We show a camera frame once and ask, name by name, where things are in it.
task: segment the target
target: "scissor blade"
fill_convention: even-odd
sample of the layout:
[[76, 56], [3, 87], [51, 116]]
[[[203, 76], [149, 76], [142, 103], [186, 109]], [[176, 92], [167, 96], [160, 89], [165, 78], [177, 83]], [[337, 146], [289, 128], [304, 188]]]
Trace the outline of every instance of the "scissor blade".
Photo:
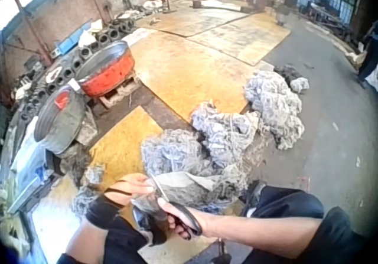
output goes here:
[[159, 181], [156, 179], [156, 177], [153, 174], [151, 174], [151, 177], [154, 180], [156, 187], [160, 191], [161, 197], [163, 197], [166, 202], [169, 202], [170, 200], [168, 199], [167, 195], [165, 195], [164, 190], [163, 190], [163, 188], [161, 188]]

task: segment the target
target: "hand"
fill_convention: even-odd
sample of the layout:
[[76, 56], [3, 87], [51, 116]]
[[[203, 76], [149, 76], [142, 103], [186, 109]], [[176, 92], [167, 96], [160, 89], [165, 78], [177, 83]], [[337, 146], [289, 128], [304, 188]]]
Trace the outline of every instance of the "hand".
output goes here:
[[126, 206], [133, 195], [154, 192], [153, 186], [146, 182], [147, 179], [144, 174], [125, 175], [105, 191], [105, 196], [117, 204]]
[[[194, 229], [194, 225], [185, 216], [185, 214], [179, 211], [179, 209], [174, 207], [172, 204], [166, 202], [163, 198], [158, 198], [158, 204], [164, 211], [172, 215], [175, 215], [188, 227]], [[212, 219], [215, 218], [216, 216], [212, 214], [204, 213], [204, 212], [192, 209], [192, 208], [187, 208], [187, 209], [199, 222], [200, 226], [202, 227], [202, 231], [203, 231], [202, 234], [204, 236], [210, 237], [211, 233], [210, 233], [209, 224], [211, 224]], [[186, 239], [188, 237], [188, 234], [184, 231], [184, 228], [182, 226], [176, 226], [175, 220], [172, 216], [168, 216], [167, 219], [168, 219], [171, 229], [175, 230], [175, 232], [178, 233], [183, 239]]]

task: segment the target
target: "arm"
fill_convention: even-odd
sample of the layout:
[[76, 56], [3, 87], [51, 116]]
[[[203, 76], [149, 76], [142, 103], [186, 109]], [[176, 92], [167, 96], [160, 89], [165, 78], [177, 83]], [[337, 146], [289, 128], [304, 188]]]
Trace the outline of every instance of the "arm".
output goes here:
[[146, 180], [147, 177], [143, 174], [129, 174], [110, 186], [104, 195], [91, 204], [86, 218], [67, 246], [66, 255], [80, 263], [101, 263], [107, 227], [118, 211], [130, 202], [134, 194], [149, 194], [154, 191]]
[[[186, 225], [190, 221], [170, 203], [162, 198], [160, 207], [177, 217]], [[203, 235], [219, 237], [233, 242], [243, 243], [256, 249], [264, 250], [290, 259], [297, 258], [309, 245], [321, 220], [311, 218], [255, 219], [234, 216], [215, 216], [189, 209], [203, 228]], [[182, 237], [186, 237], [183, 228], [175, 226], [174, 220], [168, 217], [170, 228]]]
[[82, 263], [101, 263], [107, 232], [84, 219], [71, 238], [66, 254]]

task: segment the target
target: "black sleeve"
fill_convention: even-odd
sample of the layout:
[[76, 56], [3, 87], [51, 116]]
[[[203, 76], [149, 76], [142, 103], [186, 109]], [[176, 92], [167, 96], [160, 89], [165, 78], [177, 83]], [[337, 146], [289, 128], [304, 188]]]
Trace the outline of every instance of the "black sleeve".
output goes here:
[[83, 263], [76, 261], [75, 258], [63, 253], [59, 257], [57, 264], [83, 264]]
[[348, 215], [336, 207], [328, 212], [295, 263], [350, 263], [365, 244], [366, 239], [352, 231]]

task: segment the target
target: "person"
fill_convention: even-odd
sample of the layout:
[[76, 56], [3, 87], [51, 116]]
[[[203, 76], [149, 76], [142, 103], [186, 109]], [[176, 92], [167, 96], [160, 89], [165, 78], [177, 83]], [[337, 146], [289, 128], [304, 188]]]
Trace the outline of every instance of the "person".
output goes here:
[[[164, 232], [151, 216], [136, 207], [133, 214], [139, 231], [117, 213], [135, 194], [153, 192], [147, 179], [142, 174], [126, 175], [98, 197], [58, 263], [146, 263], [138, 250], [164, 243]], [[331, 209], [324, 217], [321, 202], [304, 191], [257, 181], [242, 200], [247, 208], [242, 217], [188, 209], [204, 236], [253, 247], [244, 263], [348, 263], [366, 243], [364, 237], [352, 231], [341, 208]], [[170, 228], [186, 239], [188, 232], [176, 226], [171, 215], [193, 227], [190, 220], [163, 198], [158, 198], [158, 204], [170, 214]]]
[[366, 88], [366, 78], [377, 68], [378, 65], [378, 21], [374, 22], [367, 34], [364, 36], [367, 42], [367, 53], [359, 69], [358, 82], [362, 88]]

